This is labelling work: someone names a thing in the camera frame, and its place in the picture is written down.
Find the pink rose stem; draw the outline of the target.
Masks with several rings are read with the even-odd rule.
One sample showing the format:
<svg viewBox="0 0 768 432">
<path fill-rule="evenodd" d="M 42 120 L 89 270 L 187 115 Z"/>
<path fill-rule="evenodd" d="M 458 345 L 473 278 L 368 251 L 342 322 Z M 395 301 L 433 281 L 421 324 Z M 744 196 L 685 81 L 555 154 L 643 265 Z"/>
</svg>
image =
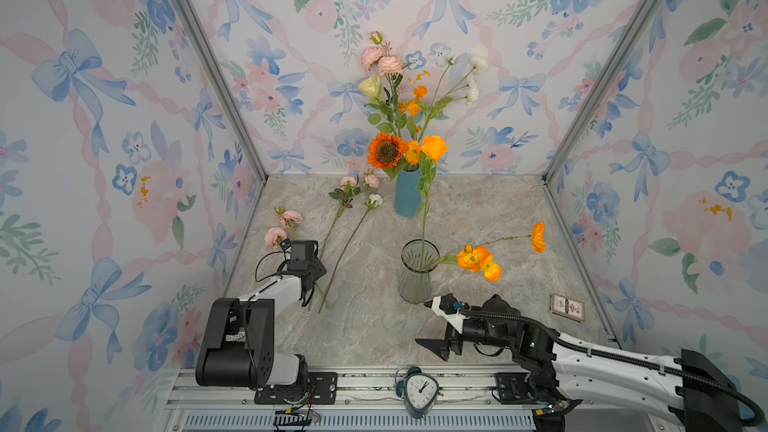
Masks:
<svg viewBox="0 0 768 432">
<path fill-rule="evenodd" d="M 264 236 L 265 245 L 271 249 L 281 247 L 284 242 L 290 239 L 291 233 L 304 221 L 303 215 L 299 211 L 285 209 L 282 206 L 275 207 L 274 211 L 279 225 L 271 227 Z"/>
</svg>

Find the clear glass vase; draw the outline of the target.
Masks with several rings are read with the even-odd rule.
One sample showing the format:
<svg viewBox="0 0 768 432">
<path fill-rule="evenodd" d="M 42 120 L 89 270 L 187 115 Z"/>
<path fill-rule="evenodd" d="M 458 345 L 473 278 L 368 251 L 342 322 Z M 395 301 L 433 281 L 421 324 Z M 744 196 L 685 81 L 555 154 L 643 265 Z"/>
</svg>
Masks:
<svg viewBox="0 0 768 432">
<path fill-rule="evenodd" d="M 432 297 L 431 273 L 439 260 L 439 250 L 429 240 L 414 239 L 404 245 L 401 251 L 404 270 L 398 280 L 398 292 L 404 301 L 417 304 Z"/>
</svg>

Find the orange poppy spray stem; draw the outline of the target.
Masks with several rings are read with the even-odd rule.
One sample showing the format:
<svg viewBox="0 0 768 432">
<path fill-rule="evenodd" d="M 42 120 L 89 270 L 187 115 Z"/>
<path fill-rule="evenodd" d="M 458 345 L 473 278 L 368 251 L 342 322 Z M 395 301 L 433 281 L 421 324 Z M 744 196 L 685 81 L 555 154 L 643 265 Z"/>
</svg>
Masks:
<svg viewBox="0 0 768 432">
<path fill-rule="evenodd" d="M 423 259 L 420 264 L 427 268 L 443 264 L 455 265 L 465 271 L 482 273 L 488 282 L 497 282 L 502 277 L 503 268 L 496 261 L 489 247 L 502 242 L 529 239 L 533 250 L 541 254 L 547 249 L 547 242 L 544 237 L 546 229 L 545 222 L 538 222 L 533 225 L 531 232 L 527 235 L 501 237 L 476 245 L 467 244 L 457 252 L 449 252 L 434 259 Z"/>
</svg>

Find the teal ceramic vase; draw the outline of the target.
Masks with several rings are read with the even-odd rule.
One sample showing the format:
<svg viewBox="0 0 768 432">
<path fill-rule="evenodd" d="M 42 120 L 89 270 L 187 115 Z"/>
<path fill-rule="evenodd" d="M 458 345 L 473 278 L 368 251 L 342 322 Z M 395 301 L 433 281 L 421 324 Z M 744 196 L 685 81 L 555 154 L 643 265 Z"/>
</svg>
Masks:
<svg viewBox="0 0 768 432">
<path fill-rule="evenodd" d="M 421 191 L 418 185 L 422 173 L 418 166 L 408 165 L 396 179 L 395 211 L 403 217 L 414 217 L 421 205 Z"/>
</svg>

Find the orange ranunculus flower stem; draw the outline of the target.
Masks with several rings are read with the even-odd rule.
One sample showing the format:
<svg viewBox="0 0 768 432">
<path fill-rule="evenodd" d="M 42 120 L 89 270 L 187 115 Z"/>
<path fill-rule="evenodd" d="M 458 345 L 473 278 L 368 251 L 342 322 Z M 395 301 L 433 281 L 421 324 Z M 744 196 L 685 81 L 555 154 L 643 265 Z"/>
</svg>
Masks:
<svg viewBox="0 0 768 432">
<path fill-rule="evenodd" d="M 421 143 L 421 162 L 422 178 L 420 181 L 420 190 L 423 195 L 423 209 L 421 222 L 421 240 L 420 240 L 420 261 L 419 271 L 425 271 L 427 266 L 426 258 L 426 224 L 427 216 L 430 210 L 430 194 L 432 184 L 437 176 L 438 165 L 442 157 L 448 151 L 449 145 L 446 140 L 437 135 L 426 136 Z"/>
</svg>

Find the cream rose stem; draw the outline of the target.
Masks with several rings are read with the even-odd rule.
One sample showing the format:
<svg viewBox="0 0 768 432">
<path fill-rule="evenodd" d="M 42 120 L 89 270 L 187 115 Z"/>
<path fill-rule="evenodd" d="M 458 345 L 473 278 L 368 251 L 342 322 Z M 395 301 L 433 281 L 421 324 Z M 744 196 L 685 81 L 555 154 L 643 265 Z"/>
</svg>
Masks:
<svg viewBox="0 0 768 432">
<path fill-rule="evenodd" d="M 374 153 L 381 146 L 400 155 L 407 149 L 406 141 L 402 137 L 407 124 L 407 103 L 400 100 L 402 81 L 402 73 L 383 77 L 371 75 L 359 86 L 359 91 L 368 100 L 367 105 L 373 109 L 368 122 L 379 131 L 369 146 L 370 153 Z"/>
</svg>

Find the tall pink bud stem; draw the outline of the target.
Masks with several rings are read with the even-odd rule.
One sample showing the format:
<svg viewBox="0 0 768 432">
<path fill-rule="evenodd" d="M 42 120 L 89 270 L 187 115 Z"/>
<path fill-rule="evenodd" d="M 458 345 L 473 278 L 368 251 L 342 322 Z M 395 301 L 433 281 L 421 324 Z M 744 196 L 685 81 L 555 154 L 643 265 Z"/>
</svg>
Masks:
<svg viewBox="0 0 768 432">
<path fill-rule="evenodd" d="M 393 54 L 391 44 L 384 35 L 379 31 L 374 31 L 370 34 L 370 40 L 372 46 L 363 52 L 361 58 L 361 65 L 367 73 L 366 78 L 371 75 L 383 77 L 388 74 L 403 74 L 404 63 Z"/>
</svg>

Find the white ranunculus flower stem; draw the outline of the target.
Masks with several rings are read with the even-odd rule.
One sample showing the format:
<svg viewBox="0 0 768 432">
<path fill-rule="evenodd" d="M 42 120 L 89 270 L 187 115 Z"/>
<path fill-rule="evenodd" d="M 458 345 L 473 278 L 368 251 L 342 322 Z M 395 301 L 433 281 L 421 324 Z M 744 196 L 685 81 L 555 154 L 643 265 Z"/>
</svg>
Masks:
<svg viewBox="0 0 768 432">
<path fill-rule="evenodd" d="M 424 122 L 418 138 L 423 139 L 430 123 L 436 120 L 443 111 L 453 102 L 463 101 L 467 107 L 474 105 L 479 100 L 479 86 L 477 77 L 485 73 L 490 64 L 488 59 L 478 53 L 472 53 L 468 59 L 469 69 L 458 82 L 449 90 L 438 95 L 442 81 L 449 70 L 455 66 L 456 60 L 450 59 L 437 84 L 437 91 L 432 100 L 424 109 Z"/>
</svg>

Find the orange poppy flower stem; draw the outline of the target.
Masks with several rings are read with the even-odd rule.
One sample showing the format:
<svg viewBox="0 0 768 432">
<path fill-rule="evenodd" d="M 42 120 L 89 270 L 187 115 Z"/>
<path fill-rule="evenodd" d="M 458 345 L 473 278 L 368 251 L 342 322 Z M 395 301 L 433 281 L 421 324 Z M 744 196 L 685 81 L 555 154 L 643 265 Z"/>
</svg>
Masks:
<svg viewBox="0 0 768 432">
<path fill-rule="evenodd" d="M 423 118 L 422 102 L 428 94 L 428 89 L 423 86 L 417 86 L 413 89 L 414 97 L 410 101 L 401 101 L 398 103 L 400 121 L 407 131 L 409 139 L 406 140 L 408 150 L 405 153 L 407 171 L 416 171 L 420 163 L 420 134 L 422 128 L 420 121 Z"/>
</svg>

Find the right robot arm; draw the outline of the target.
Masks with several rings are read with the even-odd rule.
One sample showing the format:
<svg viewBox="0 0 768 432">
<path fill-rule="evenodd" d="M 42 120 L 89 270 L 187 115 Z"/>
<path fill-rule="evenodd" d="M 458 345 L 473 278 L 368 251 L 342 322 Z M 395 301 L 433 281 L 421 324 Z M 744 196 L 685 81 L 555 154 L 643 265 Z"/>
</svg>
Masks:
<svg viewBox="0 0 768 432">
<path fill-rule="evenodd" d="M 766 424 L 758 403 L 705 355 L 645 355 L 600 346 L 523 316 L 500 296 L 471 306 L 453 295 L 424 302 L 446 323 L 441 339 L 419 345 L 442 360 L 466 344 L 507 352 L 526 371 L 540 403 L 564 402 L 564 413 L 588 401 L 607 403 L 676 423 L 687 431 L 743 431 Z"/>
</svg>

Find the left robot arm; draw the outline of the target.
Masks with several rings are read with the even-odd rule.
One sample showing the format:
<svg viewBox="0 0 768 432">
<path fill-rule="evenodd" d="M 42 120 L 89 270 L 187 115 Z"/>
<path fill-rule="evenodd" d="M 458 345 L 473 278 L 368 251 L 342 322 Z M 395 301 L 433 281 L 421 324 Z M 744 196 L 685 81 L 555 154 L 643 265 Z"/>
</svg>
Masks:
<svg viewBox="0 0 768 432">
<path fill-rule="evenodd" d="M 254 401 L 303 405 L 313 385 L 306 358 L 280 351 L 276 318 L 294 303 L 308 306 L 327 269 L 315 240 L 288 240 L 287 257 L 265 284 L 241 297 L 223 297 L 211 306 L 195 366 L 202 387 L 246 387 Z"/>
</svg>

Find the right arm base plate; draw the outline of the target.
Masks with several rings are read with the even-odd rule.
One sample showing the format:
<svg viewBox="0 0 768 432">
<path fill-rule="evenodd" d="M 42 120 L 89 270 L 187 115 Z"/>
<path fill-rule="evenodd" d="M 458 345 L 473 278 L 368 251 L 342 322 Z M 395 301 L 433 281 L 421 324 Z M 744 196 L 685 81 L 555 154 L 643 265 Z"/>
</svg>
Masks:
<svg viewBox="0 0 768 432">
<path fill-rule="evenodd" d="M 529 384 L 528 372 L 497 372 L 491 395 L 502 405 L 537 405 L 544 408 L 577 407 L 581 400 L 567 399 L 557 392 L 536 389 Z"/>
</svg>

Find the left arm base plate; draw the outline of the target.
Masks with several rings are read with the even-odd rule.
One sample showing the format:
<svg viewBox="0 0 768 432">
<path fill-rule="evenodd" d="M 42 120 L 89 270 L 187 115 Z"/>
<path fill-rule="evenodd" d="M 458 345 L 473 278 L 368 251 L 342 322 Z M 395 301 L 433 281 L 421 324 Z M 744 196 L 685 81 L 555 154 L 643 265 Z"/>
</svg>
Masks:
<svg viewBox="0 0 768 432">
<path fill-rule="evenodd" d="M 336 372 L 301 372 L 292 385 L 269 385 L 255 392 L 256 405 L 333 405 L 338 391 Z"/>
</svg>

